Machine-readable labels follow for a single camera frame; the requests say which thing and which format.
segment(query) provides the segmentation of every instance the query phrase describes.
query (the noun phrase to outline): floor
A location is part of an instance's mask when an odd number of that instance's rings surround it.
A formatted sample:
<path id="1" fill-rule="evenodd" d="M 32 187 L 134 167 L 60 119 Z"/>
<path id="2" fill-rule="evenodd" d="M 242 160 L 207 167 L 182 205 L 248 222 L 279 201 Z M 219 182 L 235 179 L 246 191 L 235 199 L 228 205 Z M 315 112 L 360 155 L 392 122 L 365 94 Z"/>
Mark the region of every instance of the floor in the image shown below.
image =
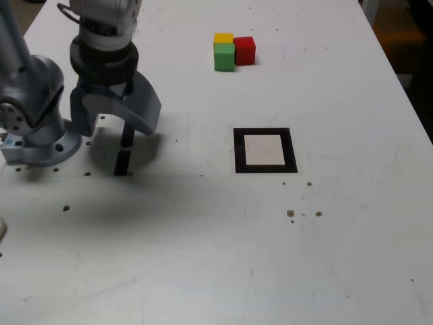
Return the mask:
<path id="1" fill-rule="evenodd" d="M 9 0 L 9 2 L 17 17 L 21 33 L 24 35 L 44 4 L 34 4 L 25 2 L 24 0 Z"/>

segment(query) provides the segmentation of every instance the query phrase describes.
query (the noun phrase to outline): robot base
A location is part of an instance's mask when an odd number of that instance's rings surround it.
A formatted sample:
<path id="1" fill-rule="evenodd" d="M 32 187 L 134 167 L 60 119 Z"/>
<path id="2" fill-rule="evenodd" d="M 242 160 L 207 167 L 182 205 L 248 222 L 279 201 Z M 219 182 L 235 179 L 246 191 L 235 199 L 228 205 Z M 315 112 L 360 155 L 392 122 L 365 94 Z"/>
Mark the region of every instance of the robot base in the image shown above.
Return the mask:
<path id="1" fill-rule="evenodd" d="M 9 134 L 3 145 L 3 153 L 9 165 L 51 166 L 70 158 L 81 146 L 81 134 L 72 123 L 63 120 L 65 133 L 57 141 L 44 146 L 34 145 L 25 137 Z"/>

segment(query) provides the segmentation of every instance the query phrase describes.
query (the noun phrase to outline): robotic arm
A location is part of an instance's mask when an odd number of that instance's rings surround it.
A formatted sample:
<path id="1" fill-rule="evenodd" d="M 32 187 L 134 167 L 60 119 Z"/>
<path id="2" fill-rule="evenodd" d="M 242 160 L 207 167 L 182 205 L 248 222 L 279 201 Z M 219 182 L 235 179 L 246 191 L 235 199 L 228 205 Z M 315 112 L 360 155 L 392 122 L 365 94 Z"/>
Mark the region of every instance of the robotic arm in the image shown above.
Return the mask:
<path id="1" fill-rule="evenodd" d="M 7 0 L 0 0 L 0 127 L 9 134 L 1 151 L 9 164 L 48 166 L 71 157 L 81 135 L 59 112 L 59 66 L 31 56 Z"/>
<path id="2" fill-rule="evenodd" d="M 98 114 L 125 120 L 125 129 L 146 135 L 156 130 L 161 103 L 149 81 L 137 72 L 132 42 L 141 0 L 70 0 L 80 16 L 80 34 L 70 46 L 80 76 L 71 93 L 71 115 L 81 134 L 93 134 Z"/>
<path id="3" fill-rule="evenodd" d="M 70 0 L 80 16 L 70 60 L 79 75 L 70 95 L 72 124 L 59 112 L 63 74 L 50 59 L 31 56 L 7 0 L 0 0 L 0 126 L 9 132 L 1 151 L 9 164 L 48 166 L 71 157 L 81 136 L 92 136 L 98 115 L 125 120 L 124 134 L 156 130 L 161 103 L 137 72 L 132 42 L 141 0 Z"/>

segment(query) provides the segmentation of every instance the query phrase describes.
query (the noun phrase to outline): red cube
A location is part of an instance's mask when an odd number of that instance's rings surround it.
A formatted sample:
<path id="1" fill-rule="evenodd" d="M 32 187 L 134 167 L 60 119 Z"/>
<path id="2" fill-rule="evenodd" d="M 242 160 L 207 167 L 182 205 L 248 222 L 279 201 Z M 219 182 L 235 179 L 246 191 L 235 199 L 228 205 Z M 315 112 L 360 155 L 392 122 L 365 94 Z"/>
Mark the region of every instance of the red cube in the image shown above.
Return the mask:
<path id="1" fill-rule="evenodd" d="M 247 66 L 256 61 L 256 44 L 254 39 L 249 37 L 235 37 L 235 63 L 237 66 Z"/>

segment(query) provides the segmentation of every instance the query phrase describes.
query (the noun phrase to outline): wooden block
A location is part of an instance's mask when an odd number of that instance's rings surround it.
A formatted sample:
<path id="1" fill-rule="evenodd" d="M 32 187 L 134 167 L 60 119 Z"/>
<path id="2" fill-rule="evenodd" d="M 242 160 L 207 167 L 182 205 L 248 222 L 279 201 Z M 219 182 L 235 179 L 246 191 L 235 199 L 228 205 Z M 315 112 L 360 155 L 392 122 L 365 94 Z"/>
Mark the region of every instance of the wooden block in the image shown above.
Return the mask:
<path id="1" fill-rule="evenodd" d="M 233 72 L 235 70 L 235 45 L 215 44 L 215 71 Z"/>
<path id="2" fill-rule="evenodd" d="M 232 32 L 216 32 L 214 36 L 214 50 L 215 44 L 219 43 L 232 43 L 233 42 L 233 33 Z"/>
<path id="3" fill-rule="evenodd" d="M 233 43 L 235 44 L 235 62 L 237 66 L 247 66 L 256 62 L 256 44 L 251 36 L 236 37 Z"/>

